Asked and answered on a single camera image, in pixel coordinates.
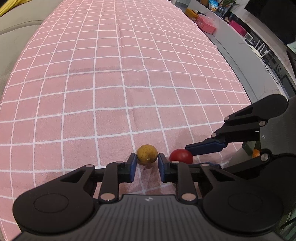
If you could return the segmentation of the brown longan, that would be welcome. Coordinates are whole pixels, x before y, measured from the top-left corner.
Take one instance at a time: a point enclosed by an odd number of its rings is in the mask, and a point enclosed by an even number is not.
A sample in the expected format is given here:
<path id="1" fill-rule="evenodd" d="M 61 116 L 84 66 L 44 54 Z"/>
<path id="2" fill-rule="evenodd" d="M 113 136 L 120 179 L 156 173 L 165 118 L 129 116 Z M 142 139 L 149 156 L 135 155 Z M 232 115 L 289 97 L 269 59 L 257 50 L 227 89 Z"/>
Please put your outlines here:
<path id="1" fill-rule="evenodd" d="M 137 149 L 137 162 L 140 165 L 146 166 L 150 165 L 153 162 L 156 161 L 158 158 L 158 151 L 157 149 L 152 145 L 141 145 Z"/>

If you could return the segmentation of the red cherry tomato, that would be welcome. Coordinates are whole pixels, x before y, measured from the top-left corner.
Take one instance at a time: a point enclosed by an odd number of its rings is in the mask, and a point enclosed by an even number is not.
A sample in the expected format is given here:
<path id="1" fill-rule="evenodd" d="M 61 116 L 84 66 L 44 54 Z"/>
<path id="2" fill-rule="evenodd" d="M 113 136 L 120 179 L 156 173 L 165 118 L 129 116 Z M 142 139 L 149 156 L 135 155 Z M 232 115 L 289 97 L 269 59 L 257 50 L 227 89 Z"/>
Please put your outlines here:
<path id="1" fill-rule="evenodd" d="M 178 161 L 188 165 L 193 163 L 193 155 L 185 149 L 176 149 L 171 152 L 169 160 L 171 162 Z"/>

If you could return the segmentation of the small orange mandarin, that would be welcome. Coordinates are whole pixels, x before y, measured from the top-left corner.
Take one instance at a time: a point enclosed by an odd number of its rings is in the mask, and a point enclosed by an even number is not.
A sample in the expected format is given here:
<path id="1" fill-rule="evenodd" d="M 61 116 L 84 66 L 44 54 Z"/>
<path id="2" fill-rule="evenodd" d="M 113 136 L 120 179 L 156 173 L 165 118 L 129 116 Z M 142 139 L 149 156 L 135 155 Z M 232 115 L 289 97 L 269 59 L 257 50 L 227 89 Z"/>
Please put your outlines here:
<path id="1" fill-rule="evenodd" d="M 252 157 L 256 158 L 258 156 L 260 156 L 260 150 L 254 149 L 253 152 L 252 152 Z"/>

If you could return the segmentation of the pink checkered tablecloth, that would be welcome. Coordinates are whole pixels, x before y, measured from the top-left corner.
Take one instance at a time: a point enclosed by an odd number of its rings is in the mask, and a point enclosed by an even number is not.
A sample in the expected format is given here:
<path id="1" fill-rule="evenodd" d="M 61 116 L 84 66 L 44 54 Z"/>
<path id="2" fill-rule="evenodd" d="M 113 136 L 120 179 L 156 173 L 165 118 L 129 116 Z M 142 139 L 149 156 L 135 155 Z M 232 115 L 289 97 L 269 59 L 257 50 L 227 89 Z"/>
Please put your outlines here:
<path id="1" fill-rule="evenodd" d="M 217 48 L 169 1 L 63 1 L 1 99 L 1 231 L 27 190 L 141 145 L 168 156 L 250 103 Z"/>

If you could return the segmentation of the pink tissue box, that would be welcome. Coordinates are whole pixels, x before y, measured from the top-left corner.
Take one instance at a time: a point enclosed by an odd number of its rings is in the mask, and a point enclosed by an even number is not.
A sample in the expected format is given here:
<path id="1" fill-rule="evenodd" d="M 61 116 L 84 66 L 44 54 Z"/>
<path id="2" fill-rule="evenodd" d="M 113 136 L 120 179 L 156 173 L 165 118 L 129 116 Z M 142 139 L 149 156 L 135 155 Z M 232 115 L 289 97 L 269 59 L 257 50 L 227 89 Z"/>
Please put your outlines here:
<path id="1" fill-rule="evenodd" d="M 196 24 L 203 32 L 208 34 L 213 34 L 217 27 L 217 23 L 212 18 L 202 14 L 196 19 Z"/>

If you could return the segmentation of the orange box on counter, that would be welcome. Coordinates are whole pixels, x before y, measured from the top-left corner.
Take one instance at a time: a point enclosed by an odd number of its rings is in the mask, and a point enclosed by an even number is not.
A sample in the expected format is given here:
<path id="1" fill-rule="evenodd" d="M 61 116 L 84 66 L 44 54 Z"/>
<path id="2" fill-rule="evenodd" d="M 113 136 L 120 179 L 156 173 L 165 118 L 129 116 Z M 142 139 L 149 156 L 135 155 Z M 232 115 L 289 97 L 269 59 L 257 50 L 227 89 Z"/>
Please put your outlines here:
<path id="1" fill-rule="evenodd" d="M 185 15 L 193 22 L 199 17 L 199 14 L 190 8 L 185 9 Z"/>

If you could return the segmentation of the grey sofa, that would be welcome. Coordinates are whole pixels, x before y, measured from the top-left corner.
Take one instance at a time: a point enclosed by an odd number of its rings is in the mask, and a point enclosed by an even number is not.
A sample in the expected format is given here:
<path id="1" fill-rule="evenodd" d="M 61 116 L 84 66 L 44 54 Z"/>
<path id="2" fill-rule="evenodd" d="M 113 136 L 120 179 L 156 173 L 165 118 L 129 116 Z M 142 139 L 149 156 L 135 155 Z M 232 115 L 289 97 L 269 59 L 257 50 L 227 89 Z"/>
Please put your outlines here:
<path id="1" fill-rule="evenodd" d="M 33 0 L 1 16 L 1 93 L 29 39 L 61 0 Z"/>

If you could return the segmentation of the yellow cloth on sofa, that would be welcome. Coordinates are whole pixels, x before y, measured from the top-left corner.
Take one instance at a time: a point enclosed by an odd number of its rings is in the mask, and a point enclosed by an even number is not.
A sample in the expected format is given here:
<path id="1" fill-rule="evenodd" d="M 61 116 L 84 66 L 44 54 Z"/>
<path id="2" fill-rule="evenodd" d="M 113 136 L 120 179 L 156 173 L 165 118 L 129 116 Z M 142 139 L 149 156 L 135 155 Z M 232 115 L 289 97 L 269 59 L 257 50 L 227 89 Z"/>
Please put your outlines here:
<path id="1" fill-rule="evenodd" d="M 1 8 L 0 8 L 0 16 L 3 16 L 13 8 L 25 4 L 27 2 L 30 2 L 30 0 L 7 0 L 7 1 L 1 1 Z"/>

